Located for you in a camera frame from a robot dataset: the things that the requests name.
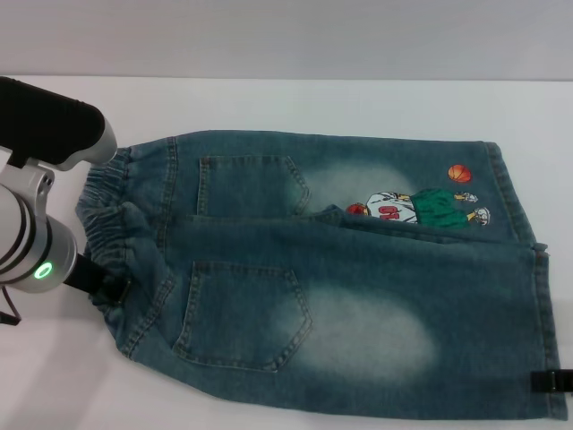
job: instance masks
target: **white table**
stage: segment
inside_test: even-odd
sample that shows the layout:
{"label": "white table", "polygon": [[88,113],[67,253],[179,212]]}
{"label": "white table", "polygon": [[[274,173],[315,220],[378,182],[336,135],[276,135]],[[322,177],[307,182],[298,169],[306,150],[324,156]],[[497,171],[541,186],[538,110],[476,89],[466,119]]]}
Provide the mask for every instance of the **white table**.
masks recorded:
{"label": "white table", "polygon": [[[203,129],[497,142],[538,240],[550,246],[560,358],[573,368],[573,82],[19,79],[95,105],[120,146]],[[49,213],[81,246],[85,237],[73,208],[88,167],[57,173],[48,202]],[[551,420],[332,417],[216,400],[122,357],[80,291],[13,291],[13,299],[24,320],[16,329],[0,326],[3,429],[571,428]],[[568,403],[573,415],[571,396]]]}

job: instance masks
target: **embroidered cartoon patch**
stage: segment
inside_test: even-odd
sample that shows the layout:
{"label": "embroidered cartoon patch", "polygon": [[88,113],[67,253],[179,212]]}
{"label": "embroidered cartoon patch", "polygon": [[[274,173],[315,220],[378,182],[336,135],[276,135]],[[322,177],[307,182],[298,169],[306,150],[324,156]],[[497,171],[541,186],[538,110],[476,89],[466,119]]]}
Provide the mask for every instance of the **embroidered cartoon patch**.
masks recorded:
{"label": "embroidered cartoon patch", "polygon": [[454,182],[465,183],[472,180],[472,172],[466,166],[456,164],[448,170],[449,178]]}
{"label": "embroidered cartoon patch", "polygon": [[455,202],[476,203],[477,200],[470,193],[452,193],[441,189],[422,190],[414,195],[382,192],[371,195],[366,204],[351,204],[346,211],[429,227],[464,228],[471,223],[486,226],[491,219],[487,208],[466,213],[454,207]]}

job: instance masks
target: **denim shorts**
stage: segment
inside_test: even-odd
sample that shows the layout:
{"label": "denim shorts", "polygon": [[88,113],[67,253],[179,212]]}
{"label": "denim shorts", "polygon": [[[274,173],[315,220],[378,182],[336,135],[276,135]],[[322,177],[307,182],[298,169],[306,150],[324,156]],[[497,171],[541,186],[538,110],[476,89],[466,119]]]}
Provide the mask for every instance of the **denim shorts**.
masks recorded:
{"label": "denim shorts", "polygon": [[211,131],[121,149],[77,207],[118,349],[225,400],[567,419],[548,255],[500,150]]}

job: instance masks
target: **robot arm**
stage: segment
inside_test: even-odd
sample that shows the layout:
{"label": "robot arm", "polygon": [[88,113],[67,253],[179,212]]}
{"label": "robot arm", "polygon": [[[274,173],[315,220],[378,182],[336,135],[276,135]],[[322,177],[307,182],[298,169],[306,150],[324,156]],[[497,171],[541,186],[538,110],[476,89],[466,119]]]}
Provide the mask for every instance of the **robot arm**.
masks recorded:
{"label": "robot arm", "polygon": [[50,168],[114,157],[107,120],[93,106],[0,77],[0,148],[11,152],[0,171],[0,284],[30,293],[61,283],[97,291],[107,273],[77,253],[72,232],[46,214],[46,203]]}

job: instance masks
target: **orange basketball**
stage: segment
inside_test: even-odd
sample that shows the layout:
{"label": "orange basketball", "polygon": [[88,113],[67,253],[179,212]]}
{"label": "orange basketball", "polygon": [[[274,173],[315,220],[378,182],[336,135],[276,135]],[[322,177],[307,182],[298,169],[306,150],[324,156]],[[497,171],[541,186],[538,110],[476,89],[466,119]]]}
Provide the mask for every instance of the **orange basketball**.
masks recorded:
{"label": "orange basketball", "polygon": [[472,180],[472,172],[469,171],[469,168],[462,166],[461,164],[457,164],[449,168],[448,176],[455,182],[464,183]]}

